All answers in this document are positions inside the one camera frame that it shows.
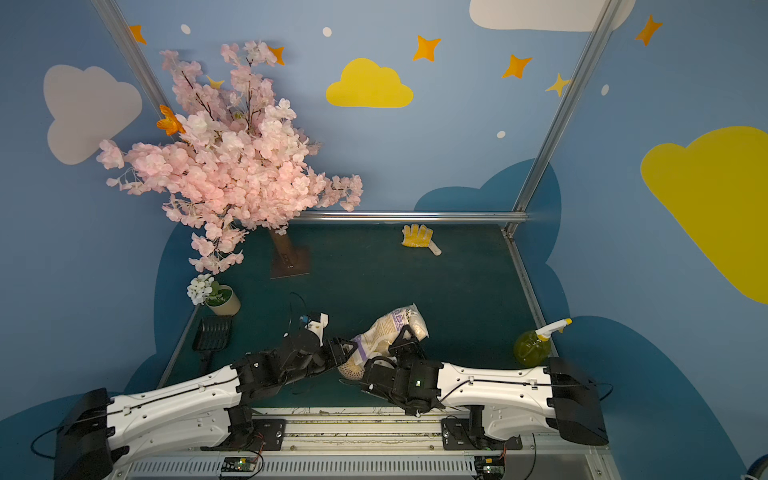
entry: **yellow star decal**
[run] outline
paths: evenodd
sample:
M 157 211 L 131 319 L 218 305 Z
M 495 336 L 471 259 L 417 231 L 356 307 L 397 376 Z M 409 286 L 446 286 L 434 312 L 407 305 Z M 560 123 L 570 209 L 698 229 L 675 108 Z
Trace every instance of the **yellow star decal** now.
M 211 77 L 208 77 L 208 81 L 210 82 L 210 86 L 216 88 L 217 90 L 221 89 L 221 84 L 224 83 L 224 80 L 214 81 Z
M 556 91 L 558 93 L 558 97 L 563 96 L 563 88 L 565 85 L 571 83 L 570 80 L 563 80 L 563 78 L 558 74 L 558 80 L 552 85 L 550 88 L 547 88 L 545 91 Z

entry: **pink blossom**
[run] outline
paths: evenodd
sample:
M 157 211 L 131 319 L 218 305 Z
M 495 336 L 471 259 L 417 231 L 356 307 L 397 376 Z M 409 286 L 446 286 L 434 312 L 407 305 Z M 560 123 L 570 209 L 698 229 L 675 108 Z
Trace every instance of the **pink blossom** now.
M 162 52 L 177 101 L 187 112 L 177 115 L 184 143 L 137 143 L 123 156 L 114 142 L 104 141 L 98 156 L 106 168 L 128 164 L 108 185 L 133 195 L 168 191 L 163 210 L 170 220 L 205 226 L 204 237 L 192 234 L 200 258 L 190 263 L 200 272 L 219 273 L 241 263 L 242 252 L 234 250 L 247 230 L 264 227 L 283 235 L 306 208 L 339 204 L 350 211 L 362 194 L 360 177 L 328 178 L 306 163 L 320 144 L 311 144 L 293 126 L 296 112 L 288 100 L 276 103 L 273 82 L 252 70 L 259 63 L 274 65 L 266 44 L 247 42 L 247 62 L 237 57 L 239 50 L 236 44 L 222 47 L 224 60 L 233 65 L 233 91 L 201 85 L 200 64 Z
M 232 46 L 229 46 L 227 44 L 221 45 L 221 56 L 224 57 L 224 61 L 226 63 L 232 63 L 235 65 L 239 64 L 239 61 L 237 60 L 237 51 L 240 50 L 240 47 L 237 46 L 237 43 L 233 43 Z
M 122 168 L 125 166 L 123 162 L 123 152 L 120 151 L 118 145 L 112 140 L 102 140 L 99 143 L 99 148 L 103 151 L 96 157 L 96 161 L 104 165 L 104 168 Z
M 200 252 L 200 255 L 207 257 L 214 252 L 214 245 L 204 237 L 192 233 L 192 248 Z
M 205 224 L 205 237 L 208 240 L 215 240 L 218 237 L 221 237 L 221 229 L 216 226 L 215 223 L 206 223 Z
M 177 208 L 163 207 L 163 210 L 165 210 L 165 216 L 172 222 L 180 222 L 184 216 Z

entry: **tree trunk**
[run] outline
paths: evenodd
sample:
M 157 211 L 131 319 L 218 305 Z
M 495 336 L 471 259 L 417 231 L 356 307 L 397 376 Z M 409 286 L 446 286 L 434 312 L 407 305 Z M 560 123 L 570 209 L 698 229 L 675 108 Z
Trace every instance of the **tree trunk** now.
M 279 235 L 269 229 L 272 243 L 275 244 L 275 254 L 272 260 L 272 278 L 303 275 L 310 272 L 310 251 L 306 248 L 295 248 L 288 233 Z

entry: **yellow cloud decal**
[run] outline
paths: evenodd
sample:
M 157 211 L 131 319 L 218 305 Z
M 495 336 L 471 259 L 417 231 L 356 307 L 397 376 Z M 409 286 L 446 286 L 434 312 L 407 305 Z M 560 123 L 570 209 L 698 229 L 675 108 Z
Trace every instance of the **yellow cloud decal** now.
M 411 103 L 413 91 L 391 68 L 357 58 L 344 67 L 341 81 L 328 87 L 326 99 L 337 107 L 400 108 Z
M 728 281 L 768 303 L 768 134 L 727 127 L 688 147 L 659 145 L 645 156 L 641 172 Z

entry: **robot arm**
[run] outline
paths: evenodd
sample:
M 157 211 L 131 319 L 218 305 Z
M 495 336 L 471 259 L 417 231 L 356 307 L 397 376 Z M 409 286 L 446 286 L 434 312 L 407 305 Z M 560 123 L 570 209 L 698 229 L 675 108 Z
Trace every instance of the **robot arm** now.
M 406 414 L 469 406 L 474 414 L 470 431 L 478 436 L 505 441 L 521 433 L 559 432 L 563 439 L 583 445 L 608 443 L 597 383 L 563 359 L 520 370 L 436 362 L 426 359 L 407 325 L 389 353 L 395 360 L 376 357 L 366 362 L 361 390 Z
M 188 382 L 112 399 L 106 389 L 85 394 L 58 430 L 54 479 L 104 478 L 113 467 L 190 447 L 258 449 L 248 405 L 337 368 L 355 351 L 339 338 L 323 342 L 327 323 L 325 314 L 310 318 L 277 349 Z

